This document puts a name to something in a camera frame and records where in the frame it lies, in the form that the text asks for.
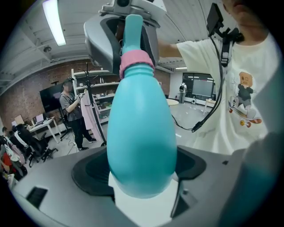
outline spray bottle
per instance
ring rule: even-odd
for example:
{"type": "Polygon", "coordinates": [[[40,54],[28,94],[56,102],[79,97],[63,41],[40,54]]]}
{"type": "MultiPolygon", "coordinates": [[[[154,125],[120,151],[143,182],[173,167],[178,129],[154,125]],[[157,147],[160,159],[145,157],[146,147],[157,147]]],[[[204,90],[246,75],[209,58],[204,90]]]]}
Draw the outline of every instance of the spray bottle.
{"type": "Polygon", "coordinates": [[[150,198],[165,190],[177,159],[174,122],[154,78],[153,63],[140,49],[143,18],[128,15],[123,37],[120,82],[107,131],[107,157],[126,194],[150,198]]]}

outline round table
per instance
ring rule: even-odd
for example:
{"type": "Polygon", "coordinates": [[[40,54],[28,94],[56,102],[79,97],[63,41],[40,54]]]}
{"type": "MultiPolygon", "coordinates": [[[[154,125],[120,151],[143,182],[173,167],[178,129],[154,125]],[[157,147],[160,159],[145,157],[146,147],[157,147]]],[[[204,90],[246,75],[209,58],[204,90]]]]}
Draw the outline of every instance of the round table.
{"type": "Polygon", "coordinates": [[[174,100],[174,99],[168,99],[167,98],[167,102],[168,102],[169,106],[173,106],[173,105],[177,105],[178,104],[178,101],[174,100]]]}

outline cartoon bear print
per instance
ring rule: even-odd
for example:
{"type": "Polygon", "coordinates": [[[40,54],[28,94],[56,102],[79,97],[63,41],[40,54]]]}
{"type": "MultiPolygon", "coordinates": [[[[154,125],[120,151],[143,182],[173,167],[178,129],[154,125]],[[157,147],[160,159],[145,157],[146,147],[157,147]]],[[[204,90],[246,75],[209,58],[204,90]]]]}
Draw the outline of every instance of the cartoon bear print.
{"type": "Polygon", "coordinates": [[[230,104],[233,106],[233,100],[235,99],[235,107],[239,107],[240,105],[244,105],[245,110],[247,110],[247,118],[253,119],[256,115],[256,110],[251,109],[251,94],[253,93],[252,87],[252,75],[241,72],[240,76],[240,84],[238,84],[238,94],[237,96],[230,98],[230,104]]]}

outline ceiling light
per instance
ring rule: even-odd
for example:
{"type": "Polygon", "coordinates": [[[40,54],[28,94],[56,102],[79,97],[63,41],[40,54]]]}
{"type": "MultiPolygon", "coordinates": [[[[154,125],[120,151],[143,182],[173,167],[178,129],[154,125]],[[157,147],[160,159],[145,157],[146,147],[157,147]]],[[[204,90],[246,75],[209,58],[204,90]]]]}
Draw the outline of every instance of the ceiling light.
{"type": "Polygon", "coordinates": [[[43,10],[47,23],[50,27],[50,30],[53,34],[53,37],[57,45],[58,46],[66,45],[66,41],[59,20],[58,1],[47,0],[43,2],[43,10]]]}

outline black screen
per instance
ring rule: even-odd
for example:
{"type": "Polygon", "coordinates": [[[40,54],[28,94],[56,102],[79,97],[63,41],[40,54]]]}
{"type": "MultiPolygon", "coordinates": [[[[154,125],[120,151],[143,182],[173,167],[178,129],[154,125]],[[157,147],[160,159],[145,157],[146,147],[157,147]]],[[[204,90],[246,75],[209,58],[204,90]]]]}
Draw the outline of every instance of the black screen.
{"type": "Polygon", "coordinates": [[[59,102],[61,87],[62,84],[57,84],[39,92],[46,113],[61,107],[59,102]]]}

